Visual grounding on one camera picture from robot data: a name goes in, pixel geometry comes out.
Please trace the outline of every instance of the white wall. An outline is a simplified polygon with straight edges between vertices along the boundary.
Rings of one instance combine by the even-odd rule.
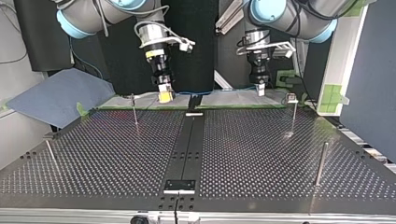
[[[366,6],[362,9],[359,17],[343,17],[339,19],[332,39],[318,106],[321,105],[325,85],[341,85],[341,95],[346,95],[368,7]],[[342,108],[343,104],[339,104],[335,113],[319,112],[319,114],[321,116],[340,116]]]
[[[12,4],[12,0],[0,0]],[[18,25],[12,11],[2,7]],[[0,10],[0,63],[19,59],[26,48],[21,35]],[[27,91],[45,78],[32,72],[28,57],[17,63],[0,64],[0,104]],[[50,126],[12,110],[0,110],[0,169],[42,141]]]

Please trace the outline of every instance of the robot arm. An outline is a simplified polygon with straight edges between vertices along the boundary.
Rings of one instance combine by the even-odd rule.
[[[181,37],[164,25],[161,0],[53,0],[58,4],[58,22],[74,38],[95,35],[107,26],[131,16],[137,17],[134,31],[142,41],[140,46],[153,71],[152,82],[160,90],[160,102],[173,100],[169,46],[179,44],[182,51],[191,52],[194,42]]]
[[[337,16],[350,0],[252,0],[252,23],[267,25],[313,43],[326,41],[337,26]]]
[[[295,51],[289,42],[271,43],[268,26],[313,43],[332,36],[340,11],[351,0],[244,0],[245,36],[237,54],[247,55],[251,64],[249,80],[264,95],[270,79],[268,63],[290,57]]]

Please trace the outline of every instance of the optical breadboard table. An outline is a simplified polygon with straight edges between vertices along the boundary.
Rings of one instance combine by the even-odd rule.
[[[130,110],[93,111],[48,142],[55,159],[43,142],[0,171],[0,222],[51,209],[396,216],[396,176],[310,109],[202,112],[141,110],[136,125]]]

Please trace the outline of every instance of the metal rod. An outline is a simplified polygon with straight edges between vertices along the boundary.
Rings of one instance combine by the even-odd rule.
[[[50,146],[50,141],[46,140],[46,143],[47,143],[47,147],[49,149],[50,156],[52,157],[53,160],[55,160],[55,155],[52,152],[52,147]]]
[[[318,187],[320,186],[320,179],[323,173],[323,167],[324,163],[326,161],[326,155],[327,155],[327,149],[329,148],[329,143],[324,143],[323,144],[323,149],[320,155],[320,162],[319,162],[319,167],[318,167],[318,174],[317,174],[317,179],[315,180],[315,186]]]
[[[136,115],[136,101],[134,100],[134,94],[131,95],[131,106],[134,109],[134,124],[137,125],[137,115]]]
[[[297,104],[298,104],[298,103],[295,103],[295,104],[294,104],[293,122],[296,120]]]

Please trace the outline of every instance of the blue cable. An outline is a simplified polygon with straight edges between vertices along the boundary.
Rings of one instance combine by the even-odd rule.
[[[249,90],[253,90],[253,89],[256,89],[256,87],[249,87],[249,88],[233,90],[233,91],[249,91]],[[220,91],[203,91],[203,92],[181,91],[181,92],[178,92],[177,94],[178,95],[208,95],[213,92],[220,92]]]
[[[69,39],[70,39],[70,49],[72,50],[73,55],[74,55],[77,59],[79,59],[80,61],[82,61],[83,63],[87,64],[89,67],[95,69],[95,71],[99,73],[100,78],[103,79],[103,74],[102,74],[102,72],[99,70],[99,68],[95,67],[95,66],[94,66],[93,64],[91,64],[91,63],[87,63],[86,61],[84,61],[84,60],[82,60],[80,57],[78,57],[78,55],[77,55],[77,54],[74,52],[74,50],[73,50],[72,37],[69,37]]]

